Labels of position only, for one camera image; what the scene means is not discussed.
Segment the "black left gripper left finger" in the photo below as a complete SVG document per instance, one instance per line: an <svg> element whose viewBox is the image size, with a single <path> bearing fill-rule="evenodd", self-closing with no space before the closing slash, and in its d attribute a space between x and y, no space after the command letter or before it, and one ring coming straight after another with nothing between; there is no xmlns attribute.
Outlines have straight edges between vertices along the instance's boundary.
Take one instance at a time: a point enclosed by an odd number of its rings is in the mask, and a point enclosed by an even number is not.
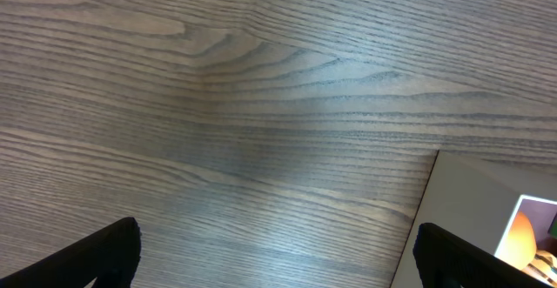
<svg viewBox="0 0 557 288"><path fill-rule="evenodd" d="M141 232L127 217L1 279L3 288L131 286L140 262Z"/></svg>

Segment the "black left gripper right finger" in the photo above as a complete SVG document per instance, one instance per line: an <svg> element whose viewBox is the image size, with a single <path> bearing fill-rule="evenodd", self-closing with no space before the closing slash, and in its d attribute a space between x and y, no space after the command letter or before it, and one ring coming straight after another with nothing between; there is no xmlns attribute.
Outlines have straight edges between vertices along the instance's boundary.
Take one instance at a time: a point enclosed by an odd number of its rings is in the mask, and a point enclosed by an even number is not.
<svg viewBox="0 0 557 288"><path fill-rule="evenodd" d="M433 223L419 226L413 256L425 288L549 288Z"/></svg>

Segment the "white box pink interior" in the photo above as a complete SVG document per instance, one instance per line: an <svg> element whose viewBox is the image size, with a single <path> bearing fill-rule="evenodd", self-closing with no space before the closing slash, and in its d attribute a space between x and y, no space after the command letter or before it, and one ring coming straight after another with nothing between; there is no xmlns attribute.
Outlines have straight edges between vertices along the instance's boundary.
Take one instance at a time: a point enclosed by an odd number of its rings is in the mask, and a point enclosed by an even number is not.
<svg viewBox="0 0 557 288"><path fill-rule="evenodd" d="M510 255L504 242L524 214L538 251L556 258L556 176L439 152L392 286L421 287L413 247L419 226L433 223L497 258Z"/></svg>

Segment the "orange dinosaur toy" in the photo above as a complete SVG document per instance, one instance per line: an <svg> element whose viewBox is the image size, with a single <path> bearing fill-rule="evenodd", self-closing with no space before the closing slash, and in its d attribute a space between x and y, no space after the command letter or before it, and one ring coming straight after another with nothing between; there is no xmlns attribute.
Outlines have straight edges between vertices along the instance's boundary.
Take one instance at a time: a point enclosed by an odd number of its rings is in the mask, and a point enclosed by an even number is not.
<svg viewBox="0 0 557 288"><path fill-rule="evenodd" d="M518 212L501 242L499 259L522 270L534 259L536 252L537 245L532 224L524 213Z"/></svg>

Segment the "gold lattice wheel toy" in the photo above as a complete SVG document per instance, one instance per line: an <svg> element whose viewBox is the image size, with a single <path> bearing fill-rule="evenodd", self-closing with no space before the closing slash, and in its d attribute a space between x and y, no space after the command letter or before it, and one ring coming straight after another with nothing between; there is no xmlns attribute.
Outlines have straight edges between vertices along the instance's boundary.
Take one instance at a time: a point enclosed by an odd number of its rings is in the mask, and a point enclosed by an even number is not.
<svg viewBox="0 0 557 288"><path fill-rule="evenodd" d="M548 251L537 251L522 271L546 285L557 285L556 257Z"/></svg>

